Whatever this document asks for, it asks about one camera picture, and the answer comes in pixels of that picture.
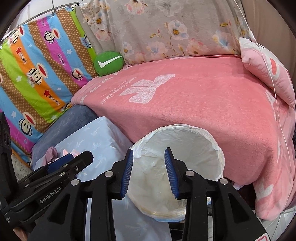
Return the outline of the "person's left hand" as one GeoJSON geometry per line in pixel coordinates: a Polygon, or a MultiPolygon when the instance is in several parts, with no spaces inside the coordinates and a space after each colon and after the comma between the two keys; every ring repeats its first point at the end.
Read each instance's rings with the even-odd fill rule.
{"type": "Polygon", "coordinates": [[[18,236],[18,238],[21,241],[27,241],[28,240],[28,235],[25,231],[23,231],[21,228],[14,228],[13,231],[15,232],[15,234],[18,236]]]}

